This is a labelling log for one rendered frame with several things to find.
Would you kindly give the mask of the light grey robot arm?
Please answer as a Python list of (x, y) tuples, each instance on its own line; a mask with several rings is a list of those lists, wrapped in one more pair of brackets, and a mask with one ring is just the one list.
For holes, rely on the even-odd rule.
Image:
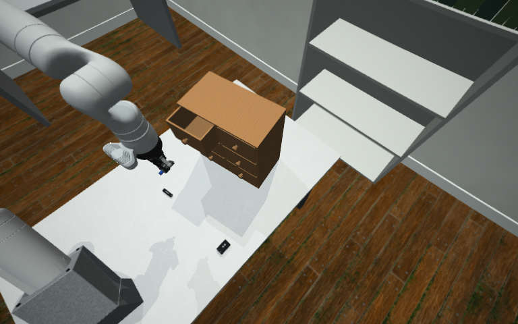
[[(136, 155), (156, 146), (158, 134), (142, 112), (121, 101), (132, 91), (132, 80), (118, 63), (71, 43), (5, 0), (0, 0), (0, 43), (49, 77), (63, 80), (60, 93), (66, 103), (118, 137), (120, 143), (108, 143), (103, 151), (124, 168), (136, 168)], [(18, 216), (0, 208), (0, 277), (30, 296), (70, 262)]]

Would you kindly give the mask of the brown wooden chest of drawers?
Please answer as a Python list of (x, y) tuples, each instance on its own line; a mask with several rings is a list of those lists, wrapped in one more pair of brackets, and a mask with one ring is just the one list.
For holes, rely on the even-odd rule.
[(217, 127), (256, 148), (259, 189), (280, 158), (287, 109), (210, 71), (177, 106), (214, 124), (226, 164)]

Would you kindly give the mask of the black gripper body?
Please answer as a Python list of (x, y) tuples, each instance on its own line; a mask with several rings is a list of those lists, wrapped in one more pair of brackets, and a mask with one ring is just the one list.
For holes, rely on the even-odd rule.
[(151, 159), (153, 158), (157, 163), (161, 163), (161, 159), (159, 159), (161, 156), (163, 156), (165, 158), (165, 155), (161, 152), (162, 151), (162, 147), (163, 147), (163, 143), (162, 143), (162, 140), (158, 139), (158, 142), (156, 144), (156, 146), (149, 152), (147, 153), (144, 153), (144, 154), (137, 154), (136, 155), (136, 158), (137, 159), (141, 159), (141, 160), (148, 160), (148, 159)]

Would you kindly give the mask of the brown wooden drawer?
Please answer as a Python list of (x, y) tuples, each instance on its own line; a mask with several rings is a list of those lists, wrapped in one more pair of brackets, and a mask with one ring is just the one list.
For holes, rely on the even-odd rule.
[[(203, 154), (203, 155), (204, 155), (204, 154)], [(204, 156), (206, 156), (206, 155), (204, 155)], [(216, 153), (214, 153), (214, 152), (212, 151), (212, 152), (209, 154), (209, 156), (206, 156), (206, 157), (208, 157), (208, 159), (209, 159), (210, 161), (212, 161), (212, 160), (213, 160), (214, 162), (218, 163), (219, 165), (221, 165), (221, 166), (223, 166), (224, 168), (226, 168), (226, 169), (227, 169), (227, 164), (226, 164), (226, 162), (225, 162), (225, 159), (224, 159), (223, 157), (221, 157), (220, 155), (218, 155), (218, 154), (216, 154)]]
[(216, 147), (212, 151), (214, 151), (215, 153), (217, 153), (220, 156), (224, 157), (221, 145), (219, 143), (216, 145)]
[(227, 164), (229, 167), (229, 171), (233, 172), (238, 176), (240, 179), (244, 179), (245, 181), (251, 183), (255, 187), (258, 187), (257, 185), (257, 177), (253, 176), (252, 174), (248, 173), (247, 171), (243, 170), (240, 167), (237, 167), (235, 164), (227, 160)]
[(227, 147), (223, 146), (223, 150), (225, 153), (225, 157), (230, 162), (234, 163), (237, 167), (241, 167), (242, 169), (248, 171), (249, 173), (257, 176), (256, 164), (247, 160), (246, 158), (238, 155)]
[(239, 138), (233, 136), (232, 134), (220, 129), (217, 127), (219, 132), (219, 136), (221, 139), (221, 143), (226, 147), (230, 148), (232, 151), (242, 155), (243, 157), (251, 160), (256, 163), (256, 148), (251, 146), (250, 144), (240, 140)]
[(214, 124), (179, 106), (167, 124), (177, 139), (208, 156), (219, 143)]

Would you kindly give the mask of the black aa battery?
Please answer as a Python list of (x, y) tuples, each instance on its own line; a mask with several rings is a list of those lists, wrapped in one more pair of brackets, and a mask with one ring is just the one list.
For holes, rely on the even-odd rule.
[(168, 191), (166, 190), (165, 188), (162, 189), (162, 191), (167, 194), (169, 197), (172, 197), (173, 195)]

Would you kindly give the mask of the black 9v battery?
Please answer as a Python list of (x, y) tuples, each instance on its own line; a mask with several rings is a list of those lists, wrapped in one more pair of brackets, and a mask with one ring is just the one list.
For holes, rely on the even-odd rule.
[(228, 241), (224, 240), (217, 248), (217, 251), (219, 252), (219, 254), (223, 254), (226, 249), (228, 249), (228, 247), (230, 247), (230, 243), (228, 243)]

